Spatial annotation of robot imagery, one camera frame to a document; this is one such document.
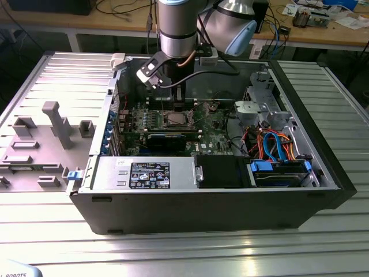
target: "warning label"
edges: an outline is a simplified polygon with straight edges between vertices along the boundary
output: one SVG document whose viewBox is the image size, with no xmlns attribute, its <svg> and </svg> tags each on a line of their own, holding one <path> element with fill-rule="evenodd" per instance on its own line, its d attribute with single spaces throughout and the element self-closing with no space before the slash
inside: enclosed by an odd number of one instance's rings
<svg viewBox="0 0 369 277">
<path fill-rule="evenodd" d="M 129 187 L 131 189 L 169 189 L 169 163 L 132 163 Z"/>
</svg>

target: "motherboard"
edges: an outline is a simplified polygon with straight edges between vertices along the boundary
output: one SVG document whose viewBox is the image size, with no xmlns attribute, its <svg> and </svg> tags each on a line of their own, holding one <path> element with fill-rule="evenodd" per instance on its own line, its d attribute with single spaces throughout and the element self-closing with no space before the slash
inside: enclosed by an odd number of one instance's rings
<svg viewBox="0 0 369 277">
<path fill-rule="evenodd" d="M 227 112 L 215 101 L 190 103 L 185 111 L 166 110 L 160 102 L 137 103 L 119 112 L 121 155 L 232 155 Z"/>
</svg>

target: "wooden workbench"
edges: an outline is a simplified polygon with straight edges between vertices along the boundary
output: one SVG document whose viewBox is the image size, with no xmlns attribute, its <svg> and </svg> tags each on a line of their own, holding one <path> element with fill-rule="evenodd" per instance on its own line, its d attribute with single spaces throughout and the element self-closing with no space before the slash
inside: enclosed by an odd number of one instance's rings
<svg viewBox="0 0 369 277">
<path fill-rule="evenodd" d="M 120 3 L 129 3 L 130 0 L 112 0 L 112 2 L 114 5 L 118 5 Z M 295 28 L 292 26 L 291 16 L 281 15 L 283 11 L 282 6 L 288 2 L 288 0 L 271 0 L 274 15 L 278 18 L 281 25 L 291 28 L 287 46 L 360 51 L 369 39 L 369 28 L 351 30 L 334 21 L 329 23 L 328 28 Z M 147 4 L 147 0 L 138 0 L 136 3 L 121 7 L 119 10 L 131 10 Z M 89 16 L 76 16 L 72 14 L 14 12 L 10 10 L 8 5 L 6 7 L 11 15 L 26 29 L 66 33 L 73 51 L 81 51 L 76 37 L 78 33 L 146 36 L 146 20 L 149 9 L 146 7 L 131 12 L 130 21 L 128 21 L 111 14 L 101 13 L 96 9 L 91 11 Z M 109 1 L 104 1 L 99 8 L 103 11 L 111 12 Z M 355 11 L 369 13 L 369 7 L 358 5 Z M 14 22 L 3 10 L 0 10 L 0 29 L 14 27 L 16 27 Z M 255 46 L 253 52 L 257 52 L 263 45 L 269 43 L 268 40 L 271 39 L 273 39 L 273 33 L 269 26 L 264 24 L 261 33 L 255 34 L 251 41 Z"/>
</svg>

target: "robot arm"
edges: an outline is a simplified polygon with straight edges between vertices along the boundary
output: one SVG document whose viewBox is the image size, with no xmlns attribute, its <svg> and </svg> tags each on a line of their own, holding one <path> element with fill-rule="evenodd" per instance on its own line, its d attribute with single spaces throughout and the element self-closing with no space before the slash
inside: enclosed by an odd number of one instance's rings
<svg viewBox="0 0 369 277">
<path fill-rule="evenodd" d="M 212 55 L 211 50 L 201 49 L 198 29 L 209 36 L 217 50 L 240 55 L 257 25 L 253 20 L 252 5 L 253 0 L 224 0 L 220 3 L 216 0 L 159 0 L 161 51 L 142 66 L 137 76 L 149 88 L 155 89 L 163 82 L 157 72 L 163 67 L 163 73 L 172 83 L 181 83 L 194 71 L 194 59 L 190 62 L 194 55 Z M 199 14 L 202 24 L 198 22 Z"/>
</svg>

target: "floor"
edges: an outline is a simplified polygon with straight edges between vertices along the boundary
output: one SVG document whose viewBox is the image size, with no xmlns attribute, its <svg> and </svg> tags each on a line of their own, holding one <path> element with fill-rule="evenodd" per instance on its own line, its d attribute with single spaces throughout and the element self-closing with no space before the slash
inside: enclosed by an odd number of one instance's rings
<svg viewBox="0 0 369 277">
<path fill-rule="evenodd" d="M 70 51 L 69 42 L 66 35 L 61 33 L 40 33 L 31 32 L 30 35 L 45 49 L 52 51 Z M 42 56 L 42 53 L 33 44 L 31 39 L 21 31 L 17 31 L 16 44 L 3 42 L 0 44 L 0 110 L 2 111 L 8 101 L 14 96 L 22 82 L 31 72 L 34 64 Z M 120 51 L 131 54 L 142 54 L 145 51 L 145 38 L 118 37 L 114 43 L 111 36 L 79 35 L 81 47 L 84 52 L 92 53 L 113 53 Z M 251 51 L 251 46 L 245 51 L 240 59 L 247 59 Z M 349 74 L 356 64 L 357 54 L 349 51 L 321 51 L 313 49 L 303 49 L 296 52 L 293 47 L 286 47 L 277 51 L 273 59 L 296 60 L 296 61 L 319 61 L 324 62 L 334 72 L 334 74 L 345 83 Z M 369 91 L 369 64 L 360 68 L 359 74 L 352 81 L 349 90 L 357 101 L 367 108 L 369 98 L 364 96 L 365 91 Z"/>
</svg>

